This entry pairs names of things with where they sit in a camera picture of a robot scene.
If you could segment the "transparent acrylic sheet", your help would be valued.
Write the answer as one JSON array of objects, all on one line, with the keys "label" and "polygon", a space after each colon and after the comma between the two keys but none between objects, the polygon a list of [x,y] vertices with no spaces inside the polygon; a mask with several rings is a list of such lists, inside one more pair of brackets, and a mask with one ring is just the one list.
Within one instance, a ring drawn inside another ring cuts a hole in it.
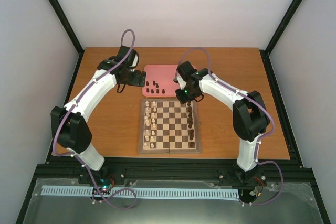
[{"label": "transparent acrylic sheet", "polygon": [[[34,188],[23,223],[324,223],[312,190],[265,191],[254,205],[215,199],[138,199],[42,196],[43,185],[80,186],[51,181]],[[205,182],[139,181],[133,188],[231,189]]]}]

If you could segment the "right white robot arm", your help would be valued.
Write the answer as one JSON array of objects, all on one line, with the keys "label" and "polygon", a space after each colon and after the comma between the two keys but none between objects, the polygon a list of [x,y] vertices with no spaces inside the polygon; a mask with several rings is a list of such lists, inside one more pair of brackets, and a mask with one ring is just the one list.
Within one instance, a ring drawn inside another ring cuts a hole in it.
[{"label": "right white robot arm", "polygon": [[233,128],[239,137],[238,167],[233,173],[238,183],[246,184],[255,174],[261,138],[270,123],[261,94],[239,90],[206,68],[183,70],[179,66],[174,82],[180,86],[175,93],[182,104],[209,94],[231,109]]}]

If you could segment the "wooden chess board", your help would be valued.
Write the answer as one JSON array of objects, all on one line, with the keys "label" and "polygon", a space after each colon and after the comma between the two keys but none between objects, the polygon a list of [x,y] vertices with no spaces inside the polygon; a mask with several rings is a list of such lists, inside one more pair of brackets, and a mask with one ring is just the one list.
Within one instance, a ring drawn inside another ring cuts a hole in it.
[{"label": "wooden chess board", "polygon": [[[145,102],[149,101],[150,111],[146,111]],[[156,101],[156,112],[153,112],[153,101]],[[140,104],[140,127],[138,153],[168,154],[168,153],[200,153],[201,137],[199,130],[197,102],[192,101],[192,119],[194,139],[190,141],[188,128],[187,103],[180,104],[176,98],[143,99]],[[189,148],[189,142],[194,142],[194,148]]]}]

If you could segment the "black aluminium frame base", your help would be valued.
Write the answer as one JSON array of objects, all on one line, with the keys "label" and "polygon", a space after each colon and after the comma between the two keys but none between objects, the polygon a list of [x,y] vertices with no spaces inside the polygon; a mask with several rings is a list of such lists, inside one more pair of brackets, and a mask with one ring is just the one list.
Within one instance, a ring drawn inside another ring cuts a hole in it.
[{"label": "black aluminium frame base", "polygon": [[108,157],[102,169],[88,172],[71,157],[53,157],[48,164],[38,165],[30,188],[51,181],[97,185],[102,191],[117,186],[135,187],[139,181],[205,182],[214,186],[238,190],[240,195],[257,196],[270,191],[306,193],[317,190],[311,168],[297,161],[263,161],[253,170],[244,173],[231,159],[169,159],[169,158],[112,158]]}]

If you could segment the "pink plastic tray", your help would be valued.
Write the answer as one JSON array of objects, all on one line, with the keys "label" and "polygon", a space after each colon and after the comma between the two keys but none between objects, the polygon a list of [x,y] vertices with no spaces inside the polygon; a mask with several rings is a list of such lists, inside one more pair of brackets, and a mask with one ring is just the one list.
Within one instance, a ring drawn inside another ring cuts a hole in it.
[{"label": "pink plastic tray", "polygon": [[[145,85],[142,88],[142,95],[145,97],[168,97],[176,98],[175,90],[179,89],[178,83],[173,81],[176,74],[177,65],[146,65],[144,67],[144,72],[146,72],[146,82],[149,82],[149,86]],[[153,85],[153,81],[158,83],[159,88]]]}]

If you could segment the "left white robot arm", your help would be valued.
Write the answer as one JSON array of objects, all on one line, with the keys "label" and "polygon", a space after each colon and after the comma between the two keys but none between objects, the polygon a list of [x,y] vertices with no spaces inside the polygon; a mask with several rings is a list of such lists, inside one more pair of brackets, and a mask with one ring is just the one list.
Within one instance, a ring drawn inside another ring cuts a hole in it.
[{"label": "left white robot arm", "polygon": [[78,158],[83,166],[91,169],[91,178],[97,183],[108,180],[109,170],[103,166],[104,157],[92,143],[92,133],[87,122],[100,101],[113,88],[121,93],[125,86],[144,87],[146,72],[136,70],[123,62],[112,60],[99,63],[90,81],[71,101],[63,107],[54,107],[51,111],[51,131],[53,151],[56,145],[68,150],[65,155]]}]

